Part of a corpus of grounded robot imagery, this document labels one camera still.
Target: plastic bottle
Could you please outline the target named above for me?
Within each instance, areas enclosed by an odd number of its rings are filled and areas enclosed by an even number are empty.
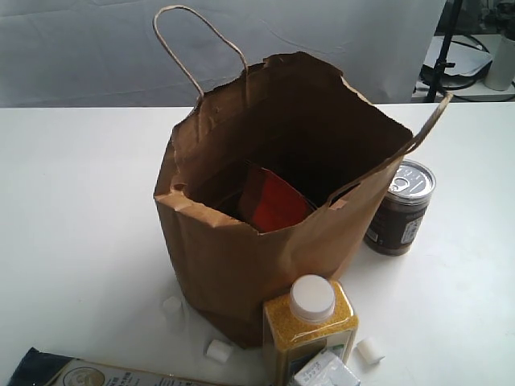
[[[515,18],[508,23],[501,44],[493,58],[484,85],[492,90],[504,91],[515,77]]]
[[[274,386],[284,386],[327,348],[346,361],[358,325],[338,281],[299,278],[290,293],[264,304],[263,355]]]

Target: white bottle cap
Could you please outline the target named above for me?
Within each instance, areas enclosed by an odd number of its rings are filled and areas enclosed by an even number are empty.
[[[334,313],[335,302],[335,291],[323,277],[302,276],[291,286],[291,313],[304,322],[324,322]]]
[[[377,345],[377,342],[371,337],[361,340],[356,345],[356,348],[368,364],[379,363],[383,358],[385,358],[385,355]]]
[[[229,356],[233,353],[233,346],[230,344],[221,342],[220,340],[214,339],[206,351],[208,358],[214,359],[216,362],[225,363]]]
[[[185,325],[183,303],[181,300],[176,296],[172,296],[163,302],[162,308],[172,331],[181,331]]]

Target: twisted paper handle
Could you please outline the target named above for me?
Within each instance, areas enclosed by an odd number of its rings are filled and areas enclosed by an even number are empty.
[[[158,29],[158,17],[168,10],[187,10],[188,12],[193,13],[195,16],[197,16],[200,20],[202,20],[211,30],[220,38],[222,41],[227,44],[229,47],[231,47],[239,56],[241,59],[241,62],[243,63],[243,67],[245,68],[245,74],[249,72],[249,65],[247,64],[247,59],[243,56],[243,53],[240,51],[240,49],[236,46],[236,44],[228,41],[204,16],[199,14],[196,10],[193,10],[192,8],[188,6],[165,6],[164,8],[161,8],[157,14],[154,16],[154,21],[152,22],[152,27],[154,28],[154,33],[157,36],[159,42],[163,45],[164,49],[167,50],[168,54],[171,56],[171,58],[177,63],[177,65],[180,67],[181,70],[183,70],[184,74],[187,76],[187,78],[193,83],[195,88],[200,94],[200,99],[204,99],[204,91],[198,84],[198,82],[195,80],[193,75],[184,67],[182,62],[177,58],[177,56],[174,54],[174,52],[168,47],[167,42],[161,35]]]

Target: can label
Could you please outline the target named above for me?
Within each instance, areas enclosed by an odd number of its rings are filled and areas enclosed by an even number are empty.
[[[370,223],[366,236],[387,249],[405,248],[417,235],[427,205],[412,212],[393,211],[381,204]]]

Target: paper bag handle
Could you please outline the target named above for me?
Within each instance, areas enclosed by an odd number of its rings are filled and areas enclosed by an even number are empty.
[[[326,205],[331,206],[334,201],[336,201],[336,198],[340,196],[342,193],[348,191],[351,187],[356,186],[361,181],[367,179],[371,175],[376,174],[379,170],[382,170],[386,167],[386,165],[390,164],[392,160],[404,157],[405,155],[411,153],[412,151],[415,151],[421,144],[424,142],[424,139],[426,139],[427,135],[431,132],[433,127],[435,127],[436,122],[442,115],[443,111],[449,105],[449,102],[451,101],[453,95],[448,92],[445,97],[442,99],[442,101],[439,103],[438,106],[436,106],[435,111],[427,118],[426,123],[422,126],[420,131],[415,135],[413,138],[411,138],[401,149],[399,149],[394,155],[387,158],[385,161],[380,163],[378,166],[374,167],[369,172],[365,173],[361,177],[355,179],[354,181],[345,184],[340,189],[337,189],[334,191],[331,195],[329,195],[328,201],[326,202]]]
[[[200,94],[200,99],[204,99],[204,91],[202,90],[202,88],[200,87],[200,85],[198,84],[198,82],[195,80],[195,78],[193,78],[192,74],[184,67],[184,65],[182,64],[182,62],[179,60],[179,58],[177,58],[177,56],[174,54],[174,52],[170,49],[170,47],[168,47],[168,44],[167,42],[165,41],[165,39],[163,38],[163,36],[161,35],[161,33],[159,32],[159,29],[158,29],[158,17],[164,13],[164,12],[167,12],[168,10],[177,10],[177,9],[180,9],[180,10],[187,10],[188,12],[191,12],[193,13],[196,17],[198,17],[200,20],[202,20],[209,28],[211,28],[211,30],[220,38],[222,39],[222,41],[227,44],[229,47],[231,47],[239,56],[240,56],[240,59],[241,59],[241,62],[243,63],[243,67],[245,68],[245,74],[249,72],[249,65],[247,64],[247,59],[244,57],[243,53],[240,51],[240,49],[236,46],[236,44],[234,44],[233,42],[230,42],[228,41],[208,20],[206,20],[206,18],[204,16],[202,16],[201,14],[199,14],[196,10],[193,10],[192,8],[190,8],[189,6],[181,6],[181,5],[176,5],[176,6],[165,6],[163,8],[161,8],[157,14],[155,14],[154,16],[154,20],[152,22],[152,27],[154,28],[154,33],[155,35],[157,36],[159,42],[163,45],[164,49],[168,52],[168,54],[171,56],[171,58],[177,63],[177,65],[180,67],[181,70],[183,70],[184,74],[187,76],[187,78],[193,83],[193,85],[195,86],[195,88],[197,89],[197,91],[199,92]]]

